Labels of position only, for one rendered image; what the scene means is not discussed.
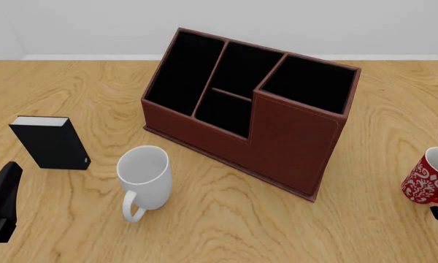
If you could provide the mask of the red mug with white pattern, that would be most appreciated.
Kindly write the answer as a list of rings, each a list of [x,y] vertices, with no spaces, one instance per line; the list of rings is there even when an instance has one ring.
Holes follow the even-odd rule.
[[[415,203],[438,204],[438,146],[425,151],[402,182],[401,190]]]

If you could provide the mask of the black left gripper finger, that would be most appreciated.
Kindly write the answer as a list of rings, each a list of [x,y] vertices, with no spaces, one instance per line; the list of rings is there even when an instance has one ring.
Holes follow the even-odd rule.
[[[0,218],[17,219],[16,201],[22,173],[15,161],[9,161],[0,170]]]

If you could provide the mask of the red-brown desk caddy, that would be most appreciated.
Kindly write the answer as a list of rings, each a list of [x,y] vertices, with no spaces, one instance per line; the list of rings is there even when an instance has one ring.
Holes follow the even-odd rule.
[[[145,128],[315,201],[360,74],[179,28],[141,98]]]

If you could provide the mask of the black book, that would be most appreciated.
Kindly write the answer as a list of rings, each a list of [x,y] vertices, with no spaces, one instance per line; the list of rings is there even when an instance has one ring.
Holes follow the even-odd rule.
[[[70,118],[19,115],[9,127],[39,168],[86,170],[91,163]]]

